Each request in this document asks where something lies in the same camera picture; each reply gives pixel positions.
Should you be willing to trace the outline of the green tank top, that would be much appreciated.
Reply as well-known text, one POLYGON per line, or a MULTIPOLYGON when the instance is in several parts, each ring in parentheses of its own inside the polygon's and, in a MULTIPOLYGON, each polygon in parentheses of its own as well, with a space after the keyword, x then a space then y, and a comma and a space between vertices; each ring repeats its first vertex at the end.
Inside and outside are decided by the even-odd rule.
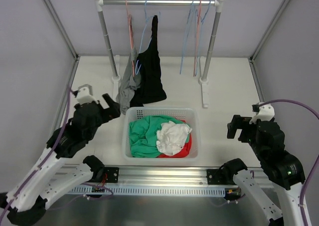
POLYGON ((189 142, 192 128, 170 116, 146 116, 129 124, 131 154, 136 158, 173 157, 189 142))

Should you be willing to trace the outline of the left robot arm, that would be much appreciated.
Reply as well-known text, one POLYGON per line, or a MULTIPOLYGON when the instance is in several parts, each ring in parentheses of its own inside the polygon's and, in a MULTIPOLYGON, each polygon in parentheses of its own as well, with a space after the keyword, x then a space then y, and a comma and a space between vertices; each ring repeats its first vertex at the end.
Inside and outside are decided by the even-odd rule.
POLYGON ((11 191, 1 193, 0 217, 7 217, 16 226, 32 226, 63 195, 77 185, 100 182, 106 178, 104 164, 94 155, 87 156, 73 171, 54 182, 56 172, 67 160, 83 149, 95 136, 98 128, 120 116, 120 106, 109 94, 103 94, 108 108, 90 94, 76 93, 77 104, 73 117, 69 117, 70 97, 61 128, 56 129, 46 143, 37 162, 24 179, 11 191))

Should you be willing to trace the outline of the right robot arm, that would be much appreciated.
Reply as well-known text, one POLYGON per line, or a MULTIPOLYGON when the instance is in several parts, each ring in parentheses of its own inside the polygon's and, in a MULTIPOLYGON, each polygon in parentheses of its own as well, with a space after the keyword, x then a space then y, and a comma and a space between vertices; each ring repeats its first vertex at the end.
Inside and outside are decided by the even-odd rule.
POLYGON ((280 206, 267 197, 239 158, 224 163, 216 173, 217 179, 236 184, 263 212, 270 226, 311 225, 305 201, 308 180, 299 159, 285 150, 285 134, 277 122, 258 119, 252 123, 250 117, 234 115, 227 125, 227 138, 234 139, 237 130, 241 130, 238 140, 249 144, 272 182, 280 206))

